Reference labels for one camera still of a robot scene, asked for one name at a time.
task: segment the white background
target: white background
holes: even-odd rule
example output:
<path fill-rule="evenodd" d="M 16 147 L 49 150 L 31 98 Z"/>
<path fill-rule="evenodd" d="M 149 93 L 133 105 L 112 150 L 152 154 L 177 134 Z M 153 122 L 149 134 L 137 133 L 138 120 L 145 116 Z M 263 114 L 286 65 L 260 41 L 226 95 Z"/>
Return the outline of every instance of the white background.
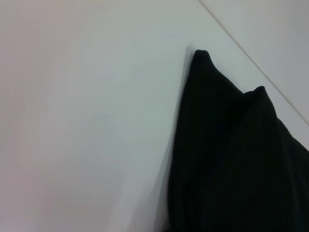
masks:
<path fill-rule="evenodd" d="M 1 232 L 162 231 L 195 49 L 240 90 L 264 85 L 309 147 L 308 126 L 198 1 L 1 0 L 0 28 Z"/>

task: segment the black cloth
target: black cloth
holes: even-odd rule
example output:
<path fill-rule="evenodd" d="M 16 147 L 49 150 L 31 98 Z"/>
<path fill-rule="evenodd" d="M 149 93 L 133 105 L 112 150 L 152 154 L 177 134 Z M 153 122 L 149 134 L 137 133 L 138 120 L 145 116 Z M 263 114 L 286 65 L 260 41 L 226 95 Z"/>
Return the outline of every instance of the black cloth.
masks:
<path fill-rule="evenodd" d="M 264 87 L 242 93 L 196 51 L 168 186 L 169 231 L 309 231 L 309 152 Z"/>

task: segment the black fabric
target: black fabric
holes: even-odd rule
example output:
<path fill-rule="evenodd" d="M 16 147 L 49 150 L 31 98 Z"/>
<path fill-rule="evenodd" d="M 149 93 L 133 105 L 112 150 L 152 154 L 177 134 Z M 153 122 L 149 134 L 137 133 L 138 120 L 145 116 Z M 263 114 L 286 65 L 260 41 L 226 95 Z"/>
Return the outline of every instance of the black fabric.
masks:
<path fill-rule="evenodd" d="M 309 153 L 264 87 L 242 93 L 196 51 L 174 140 L 173 232 L 309 231 Z"/>

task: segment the black garment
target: black garment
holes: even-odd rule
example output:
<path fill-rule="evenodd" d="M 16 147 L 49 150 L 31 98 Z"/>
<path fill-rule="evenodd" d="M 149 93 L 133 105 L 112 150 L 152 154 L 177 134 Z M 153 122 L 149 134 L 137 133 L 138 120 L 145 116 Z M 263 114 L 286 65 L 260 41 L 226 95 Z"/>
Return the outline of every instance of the black garment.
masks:
<path fill-rule="evenodd" d="M 173 232 L 309 231 L 309 152 L 264 87 L 242 93 L 196 51 L 169 177 Z"/>

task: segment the white surface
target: white surface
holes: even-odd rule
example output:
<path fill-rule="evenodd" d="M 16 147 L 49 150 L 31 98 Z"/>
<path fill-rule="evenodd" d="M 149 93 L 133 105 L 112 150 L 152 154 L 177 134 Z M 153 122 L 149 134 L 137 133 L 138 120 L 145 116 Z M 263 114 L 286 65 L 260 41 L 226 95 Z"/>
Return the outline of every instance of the white surface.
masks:
<path fill-rule="evenodd" d="M 1 232 L 161 231 L 191 47 L 242 91 L 266 86 L 309 147 L 198 1 L 3 0 L 0 26 Z"/>
<path fill-rule="evenodd" d="M 309 122 L 309 1 L 202 1 Z"/>

